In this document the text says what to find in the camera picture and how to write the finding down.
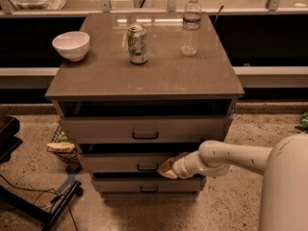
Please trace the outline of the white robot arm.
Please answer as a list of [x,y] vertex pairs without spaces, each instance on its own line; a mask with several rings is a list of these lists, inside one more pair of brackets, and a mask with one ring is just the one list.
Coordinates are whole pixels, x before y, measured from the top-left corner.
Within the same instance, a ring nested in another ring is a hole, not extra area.
[[308,231],[308,134],[272,147],[205,141],[194,152],[167,159],[158,172],[170,179],[217,177],[231,166],[263,176],[259,231]]

